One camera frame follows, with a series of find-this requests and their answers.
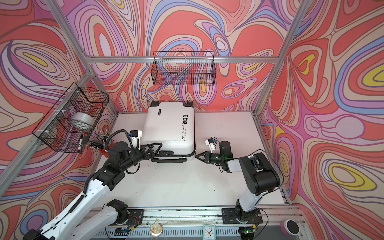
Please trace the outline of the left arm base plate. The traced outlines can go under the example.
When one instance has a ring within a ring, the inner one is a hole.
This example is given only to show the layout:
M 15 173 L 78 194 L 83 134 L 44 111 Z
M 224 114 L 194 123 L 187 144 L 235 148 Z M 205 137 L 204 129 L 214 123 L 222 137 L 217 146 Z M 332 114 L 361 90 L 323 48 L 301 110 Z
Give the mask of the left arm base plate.
M 140 226 L 143 222 L 144 209 L 131 209 L 131 210 L 120 210 L 115 225 L 126 225 L 128 227 Z

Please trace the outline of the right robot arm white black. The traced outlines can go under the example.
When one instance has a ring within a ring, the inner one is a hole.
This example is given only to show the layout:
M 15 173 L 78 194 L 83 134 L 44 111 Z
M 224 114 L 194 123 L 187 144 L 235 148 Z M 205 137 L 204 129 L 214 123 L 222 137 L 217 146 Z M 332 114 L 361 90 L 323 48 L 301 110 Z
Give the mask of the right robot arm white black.
M 255 215 L 262 198 L 281 185 L 279 174 L 263 153 L 235 158 L 230 151 L 221 151 L 219 154 L 206 151 L 196 155 L 196 159 L 220 167 L 226 173 L 243 174 L 247 190 L 235 206 L 235 216 L 241 222 Z

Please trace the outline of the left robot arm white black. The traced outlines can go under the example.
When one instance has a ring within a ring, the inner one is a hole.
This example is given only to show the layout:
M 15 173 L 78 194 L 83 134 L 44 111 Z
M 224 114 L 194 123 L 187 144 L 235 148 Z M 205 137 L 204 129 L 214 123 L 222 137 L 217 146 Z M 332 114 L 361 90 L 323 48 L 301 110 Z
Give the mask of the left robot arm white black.
M 128 169 L 140 166 L 143 160 L 156 157 L 161 143 L 141 145 L 130 148 L 126 142 L 117 142 L 108 149 L 109 158 L 102 168 L 89 176 L 83 191 L 54 219 L 39 230 L 31 229 L 25 240 L 85 240 L 93 237 L 101 228 L 111 224 L 127 225 L 134 219 L 133 227 L 141 221 L 129 212 L 127 204 L 119 200 L 110 201 L 98 215 L 81 224 L 81 220 L 90 210 L 129 173 Z

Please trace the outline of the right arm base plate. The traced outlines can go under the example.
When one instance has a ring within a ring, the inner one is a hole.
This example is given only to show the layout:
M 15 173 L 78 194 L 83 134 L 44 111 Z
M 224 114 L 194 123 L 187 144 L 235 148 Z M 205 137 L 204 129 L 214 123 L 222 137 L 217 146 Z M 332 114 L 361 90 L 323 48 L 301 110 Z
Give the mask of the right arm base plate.
M 244 212 L 240 208 L 222 208 L 222 213 L 218 215 L 222 218 L 225 225 L 234 224 L 253 224 L 260 225 L 263 223 L 263 217 L 259 209 Z

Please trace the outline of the black suitcase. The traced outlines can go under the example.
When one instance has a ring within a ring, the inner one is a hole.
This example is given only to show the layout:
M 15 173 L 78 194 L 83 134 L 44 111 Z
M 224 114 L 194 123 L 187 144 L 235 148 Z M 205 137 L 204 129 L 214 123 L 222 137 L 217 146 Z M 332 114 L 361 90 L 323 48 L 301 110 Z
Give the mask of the black suitcase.
M 155 163 L 183 163 L 196 154 L 194 103 L 152 101 L 140 143 L 162 143 Z

